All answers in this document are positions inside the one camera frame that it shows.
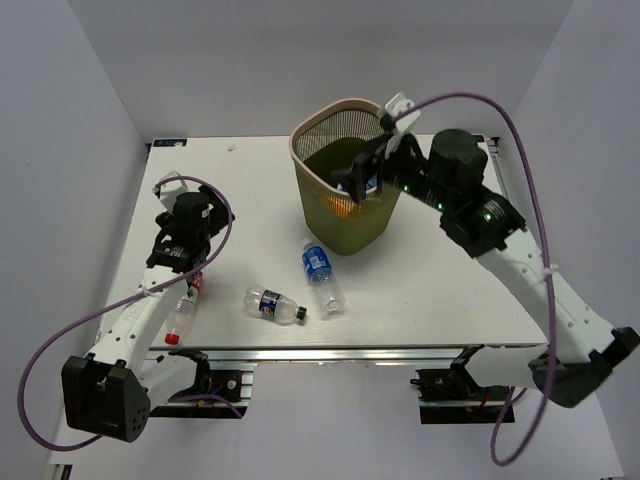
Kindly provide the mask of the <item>orange juice bottle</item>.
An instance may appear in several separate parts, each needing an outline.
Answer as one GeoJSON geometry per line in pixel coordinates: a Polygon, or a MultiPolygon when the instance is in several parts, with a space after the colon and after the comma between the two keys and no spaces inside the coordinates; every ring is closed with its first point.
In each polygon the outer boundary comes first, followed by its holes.
{"type": "Polygon", "coordinates": [[[360,206],[349,197],[326,195],[320,203],[336,218],[352,219],[361,215],[360,206]]]}

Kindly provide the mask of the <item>blue label bottle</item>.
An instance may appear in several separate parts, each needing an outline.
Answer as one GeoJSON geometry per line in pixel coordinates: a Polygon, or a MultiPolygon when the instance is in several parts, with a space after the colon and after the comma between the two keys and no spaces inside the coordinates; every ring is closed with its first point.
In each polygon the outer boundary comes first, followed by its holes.
{"type": "Polygon", "coordinates": [[[355,172],[337,172],[334,177],[337,181],[337,188],[349,195],[355,195],[358,192],[365,195],[369,190],[376,189],[378,183],[376,174],[360,176],[355,172]]]}
{"type": "Polygon", "coordinates": [[[328,317],[342,313],[345,299],[325,250],[305,238],[302,241],[301,259],[321,315],[328,317]]]}

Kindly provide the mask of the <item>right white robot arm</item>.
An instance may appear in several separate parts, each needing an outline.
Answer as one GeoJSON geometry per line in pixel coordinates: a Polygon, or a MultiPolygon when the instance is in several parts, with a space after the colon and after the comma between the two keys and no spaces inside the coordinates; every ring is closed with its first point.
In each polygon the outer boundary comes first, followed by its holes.
{"type": "Polygon", "coordinates": [[[412,134],[393,152],[390,139],[365,142],[332,178],[356,203],[375,179],[378,189],[395,188],[436,210],[446,236],[507,288],[546,337],[532,347],[464,348],[447,376],[453,390],[472,399],[486,387],[536,388],[561,407],[576,407],[638,347],[638,333],[600,317],[553,270],[524,217],[484,185],[488,156],[474,135],[441,131],[427,154],[412,134]]]}

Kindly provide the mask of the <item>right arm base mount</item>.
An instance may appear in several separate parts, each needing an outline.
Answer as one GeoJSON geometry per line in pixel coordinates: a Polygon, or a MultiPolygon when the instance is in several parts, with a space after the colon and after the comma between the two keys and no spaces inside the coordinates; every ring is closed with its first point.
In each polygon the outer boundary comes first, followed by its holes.
{"type": "Polygon", "coordinates": [[[504,386],[469,387],[446,369],[417,370],[410,380],[417,391],[422,425],[491,425],[504,406],[504,386]]]}

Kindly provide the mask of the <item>red label water bottle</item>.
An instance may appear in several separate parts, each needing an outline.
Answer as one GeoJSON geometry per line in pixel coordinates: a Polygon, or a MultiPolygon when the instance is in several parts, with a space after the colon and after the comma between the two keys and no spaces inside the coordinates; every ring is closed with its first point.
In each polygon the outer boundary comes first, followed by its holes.
{"type": "Polygon", "coordinates": [[[198,272],[186,294],[177,303],[165,321],[164,343],[169,346],[183,345],[196,321],[196,304],[203,281],[203,272],[198,272]]]}

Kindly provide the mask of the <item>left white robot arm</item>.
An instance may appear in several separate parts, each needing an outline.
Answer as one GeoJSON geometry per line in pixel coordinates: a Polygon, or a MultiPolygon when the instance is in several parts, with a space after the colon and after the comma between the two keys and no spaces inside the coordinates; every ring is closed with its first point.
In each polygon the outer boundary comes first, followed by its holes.
{"type": "Polygon", "coordinates": [[[177,350],[150,367],[146,355],[178,302],[204,267],[211,240],[234,217],[215,193],[201,187],[178,194],[146,261],[138,300],[125,303],[115,324],[83,357],[71,356],[62,372],[67,425],[131,443],[152,411],[173,397],[205,396],[211,387],[207,356],[177,350]]]}

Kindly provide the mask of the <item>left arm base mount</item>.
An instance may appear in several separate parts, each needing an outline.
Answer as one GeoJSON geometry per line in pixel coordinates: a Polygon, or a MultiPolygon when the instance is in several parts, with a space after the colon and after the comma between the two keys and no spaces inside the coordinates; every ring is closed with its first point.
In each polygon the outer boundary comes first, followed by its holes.
{"type": "Polygon", "coordinates": [[[196,400],[171,402],[151,412],[152,418],[240,419],[246,413],[252,395],[254,363],[212,362],[210,379],[202,393],[192,390],[177,397],[197,396],[196,400]]]}

